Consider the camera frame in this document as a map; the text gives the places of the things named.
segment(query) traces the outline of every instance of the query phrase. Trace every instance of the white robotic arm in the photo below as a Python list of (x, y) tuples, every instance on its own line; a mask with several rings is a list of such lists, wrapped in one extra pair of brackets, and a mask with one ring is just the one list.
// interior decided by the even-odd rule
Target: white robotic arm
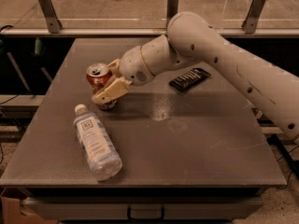
[(116, 79), (93, 96), (101, 104), (143, 85), (163, 71), (179, 69), (194, 60), (213, 66), (289, 138), (299, 143), (299, 78), (231, 44), (191, 12), (177, 14), (167, 37), (153, 39), (127, 51), (110, 64)]

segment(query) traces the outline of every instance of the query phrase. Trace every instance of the black handle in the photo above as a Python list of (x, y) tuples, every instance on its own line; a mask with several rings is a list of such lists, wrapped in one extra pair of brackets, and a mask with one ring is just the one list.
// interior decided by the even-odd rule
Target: black handle
[(127, 210), (128, 219), (132, 220), (132, 221), (161, 221), (164, 219), (164, 214), (165, 214), (164, 208), (161, 207), (161, 216), (160, 217), (157, 217), (157, 218), (133, 218), (133, 217), (131, 217), (131, 207), (128, 207), (128, 210)]

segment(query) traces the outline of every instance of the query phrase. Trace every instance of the can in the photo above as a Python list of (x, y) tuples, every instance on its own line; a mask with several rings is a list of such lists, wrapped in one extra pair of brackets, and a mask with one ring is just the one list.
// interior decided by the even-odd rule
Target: can
[[(109, 67), (104, 63), (94, 63), (90, 65), (86, 70), (86, 78), (91, 84), (93, 94), (96, 94), (112, 77), (112, 72)], [(116, 100), (110, 101), (106, 104), (98, 105), (102, 110), (109, 110), (116, 104)]]

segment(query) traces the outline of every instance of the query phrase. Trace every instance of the white bottle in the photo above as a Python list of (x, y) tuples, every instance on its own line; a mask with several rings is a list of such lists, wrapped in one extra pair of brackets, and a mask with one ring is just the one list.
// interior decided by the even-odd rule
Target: white bottle
[(100, 119), (85, 105), (75, 107), (74, 127), (77, 138), (86, 151), (87, 163), (98, 181), (116, 175), (122, 161)]

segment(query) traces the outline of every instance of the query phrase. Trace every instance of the gray table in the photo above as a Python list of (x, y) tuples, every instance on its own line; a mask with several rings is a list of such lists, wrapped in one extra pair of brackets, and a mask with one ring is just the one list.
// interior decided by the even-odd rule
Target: gray table
[[(285, 185), (248, 101), (205, 63), (195, 67), (211, 78), (187, 93), (168, 81), (190, 67), (132, 87), (111, 112), (96, 108), (86, 68), (149, 40), (76, 40), (0, 185), (31, 196), (27, 204), (44, 218), (117, 220), (247, 217), (263, 190)], [(97, 113), (122, 158), (106, 182), (92, 176), (76, 139), (77, 104)]]

